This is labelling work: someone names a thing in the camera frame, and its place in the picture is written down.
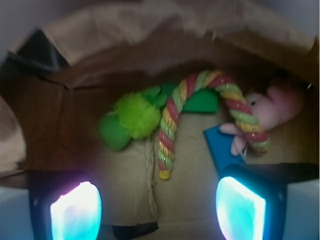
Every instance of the dog toy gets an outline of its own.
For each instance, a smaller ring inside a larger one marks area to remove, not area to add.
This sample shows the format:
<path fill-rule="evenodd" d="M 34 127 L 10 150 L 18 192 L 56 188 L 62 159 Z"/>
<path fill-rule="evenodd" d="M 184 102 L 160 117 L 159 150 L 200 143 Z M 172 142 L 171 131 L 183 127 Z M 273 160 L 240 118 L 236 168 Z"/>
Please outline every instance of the dog toy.
<path fill-rule="evenodd" d="M 259 155 L 268 150 L 269 137 L 260 126 L 259 119 L 252 114 L 235 80 L 220 71 L 202 71 L 180 82 L 162 112 L 158 134 L 158 166 L 159 177 L 163 180 L 170 178 L 173 168 L 174 139 L 179 114 L 187 99 L 203 88 L 216 90 L 225 100 L 229 113 L 235 119 L 235 125 Z"/>
<path fill-rule="evenodd" d="M 266 95 L 251 92 L 246 95 L 246 100 L 248 104 L 244 111 L 260 119 L 260 126 L 265 131 L 294 118 L 304 106 L 303 92 L 288 83 L 269 86 Z M 244 150 L 253 136 L 243 134 L 233 123 L 222 124 L 220 131 L 235 135 L 231 144 L 231 154 L 241 154 L 245 159 Z"/>
<path fill-rule="evenodd" d="M 123 149 L 131 138 L 144 139 L 157 128 L 161 118 L 160 108 L 166 104 L 167 95 L 155 86 L 141 92 L 124 95 L 113 106 L 113 111 L 99 121 L 99 133 L 112 150 Z"/>
<path fill-rule="evenodd" d="M 166 93 L 171 96 L 172 92 L 178 85 L 178 83 L 163 83 L 162 93 Z M 218 98 L 219 94 L 216 91 L 208 88 L 200 89 L 197 93 L 193 94 L 188 101 L 186 101 L 182 112 L 214 114 L 218 111 Z"/>

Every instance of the blue card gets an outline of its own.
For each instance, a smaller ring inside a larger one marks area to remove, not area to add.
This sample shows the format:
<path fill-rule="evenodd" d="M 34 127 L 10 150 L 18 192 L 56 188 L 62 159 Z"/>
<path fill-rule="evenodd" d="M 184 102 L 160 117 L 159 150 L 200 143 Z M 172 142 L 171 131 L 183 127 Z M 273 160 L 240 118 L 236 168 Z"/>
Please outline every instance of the blue card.
<path fill-rule="evenodd" d="M 220 125 L 203 131 L 206 144 L 210 150 L 216 171 L 221 176 L 222 171 L 230 164 L 245 164 L 239 154 L 233 156 L 230 152 L 234 135 L 220 132 Z"/>

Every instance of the cyan light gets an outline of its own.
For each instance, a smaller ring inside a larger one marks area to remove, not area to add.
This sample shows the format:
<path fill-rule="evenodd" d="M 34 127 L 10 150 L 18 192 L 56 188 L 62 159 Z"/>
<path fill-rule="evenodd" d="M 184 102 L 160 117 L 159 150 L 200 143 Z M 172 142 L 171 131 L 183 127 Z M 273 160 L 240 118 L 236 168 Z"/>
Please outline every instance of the cyan light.
<path fill-rule="evenodd" d="M 266 200 L 231 176 L 218 183 L 216 213 L 226 239 L 263 239 Z"/>
<path fill-rule="evenodd" d="M 96 186 L 82 182 L 51 204 L 53 240 L 95 240 L 101 216 L 101 196 Z"/>

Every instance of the pink plush toy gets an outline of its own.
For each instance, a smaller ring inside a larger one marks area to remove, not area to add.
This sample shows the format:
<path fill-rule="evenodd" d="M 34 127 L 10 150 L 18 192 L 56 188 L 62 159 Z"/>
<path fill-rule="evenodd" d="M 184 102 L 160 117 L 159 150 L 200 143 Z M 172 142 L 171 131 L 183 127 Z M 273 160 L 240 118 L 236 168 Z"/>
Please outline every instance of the pink plush toy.
<path fill-rule="evenodd" d="M 258 117 L 259 124 L 265 131 L 294 118 L 304 106 L 302 91 L 288 83 L 269 86 L 266 95 L 251 92 L 245 98 L 253 115 Z M 237 126 L 233 123 L 224 123 L 220 126 L 220 131 L 235 135 L 231 154 L 234 156 L 241 154 L 245 158 L 244 150 L 247 149 L 248 142 L 242 137 L 243 133 Z"/>

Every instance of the candy cane rope toy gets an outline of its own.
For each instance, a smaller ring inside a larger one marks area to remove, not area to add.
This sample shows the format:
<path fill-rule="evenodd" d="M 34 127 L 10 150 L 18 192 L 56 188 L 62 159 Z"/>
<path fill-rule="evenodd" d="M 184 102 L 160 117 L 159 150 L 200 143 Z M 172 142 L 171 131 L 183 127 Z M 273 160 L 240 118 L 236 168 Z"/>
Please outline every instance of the candy cane rope toy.
<path fill-rule="evenodd" d="M 206 70 L 198 75 L 192 74 L 173 90 L 162 112 L 158 135 L 158 165 L 159 177 L 163 180 L 170 178 L 173 168 L 174 140 L 179 114 L 187 99 L 204 88 L 214 89 L 220 94 L 230 115 L 235 119 L 236 126 L 258 155 L 263 155 L 269 148 L 268 135 L 259 125 L 259 119 L 253 116 L 242 91 L 231 77 L 223 75 L 220 71 Z"/>

